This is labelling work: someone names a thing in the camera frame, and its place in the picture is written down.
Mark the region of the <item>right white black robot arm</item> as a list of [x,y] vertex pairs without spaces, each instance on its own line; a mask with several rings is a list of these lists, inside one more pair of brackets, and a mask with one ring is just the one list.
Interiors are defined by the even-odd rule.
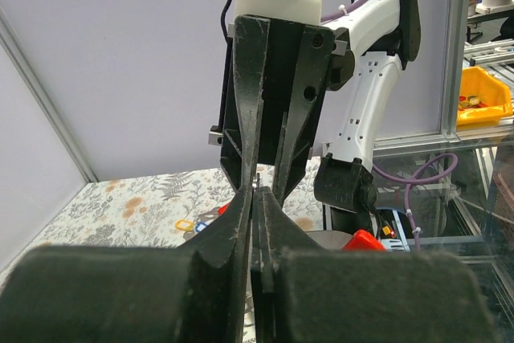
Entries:
[[326,94],[350,86],[314,194],[334,230],[376,235],[373,149],[390,93],[418,55],[418,0],[353,0],[329,20],[321,0],[235,1],[218,129],[230,186],[249,186],[258,165],[271,165],[283,204],[305,175]]

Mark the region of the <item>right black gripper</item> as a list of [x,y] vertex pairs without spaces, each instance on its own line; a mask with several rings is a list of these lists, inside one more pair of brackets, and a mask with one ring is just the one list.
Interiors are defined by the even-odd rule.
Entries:
[[341,84],[349,29],[240,15],[229,39],[214,143],[235,190],[252,185],[257,165],[275,169],[279,204],[305,175],[324,96]]

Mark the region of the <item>grey red key ring holder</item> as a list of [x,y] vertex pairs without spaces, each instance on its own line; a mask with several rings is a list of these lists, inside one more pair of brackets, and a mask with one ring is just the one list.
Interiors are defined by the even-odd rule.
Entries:
[[260,172],[253,177],[251,184],[251,217],[259,215],[263,206],[262,178]]

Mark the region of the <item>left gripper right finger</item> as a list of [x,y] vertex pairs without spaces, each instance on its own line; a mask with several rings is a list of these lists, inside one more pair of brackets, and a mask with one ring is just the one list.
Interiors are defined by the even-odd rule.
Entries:
[[330,251],[254,192],[259,342],[498,342],[472,270],[447,253]]

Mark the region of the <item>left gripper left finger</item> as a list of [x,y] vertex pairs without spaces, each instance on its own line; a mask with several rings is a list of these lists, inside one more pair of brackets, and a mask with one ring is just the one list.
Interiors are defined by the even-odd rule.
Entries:
[[175,248],[47,246],[1,294],[4,342],[240,342],[253,190]]

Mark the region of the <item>red key tag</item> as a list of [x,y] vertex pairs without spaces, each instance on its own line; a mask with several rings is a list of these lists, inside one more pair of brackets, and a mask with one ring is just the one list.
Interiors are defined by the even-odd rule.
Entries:
[[227,210],[227,208],[229,207],[229,205],[230,205],[230,204],[229,204],[229,203],[227,203],[227,204],[225,204],[224,206],[221,206],[221,207],[218,209],[218,211],[217,211],[218,215],[222,215],[222,214]]

